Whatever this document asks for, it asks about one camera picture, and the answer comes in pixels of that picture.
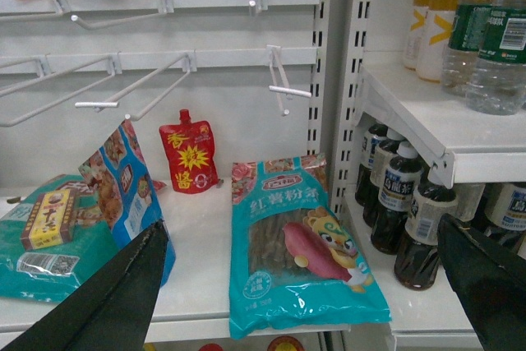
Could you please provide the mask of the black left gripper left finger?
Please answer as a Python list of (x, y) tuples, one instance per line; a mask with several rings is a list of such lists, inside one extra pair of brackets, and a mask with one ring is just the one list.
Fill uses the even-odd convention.
[(168, 249), (158, 220), (5, 350), (142, 350)]

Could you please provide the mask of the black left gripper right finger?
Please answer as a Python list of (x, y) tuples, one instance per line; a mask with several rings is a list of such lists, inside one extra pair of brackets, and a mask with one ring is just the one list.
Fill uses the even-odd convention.
[(525, 259), (483, 233), (445, 214), (438, 252), (485, 350), (525, 349)]

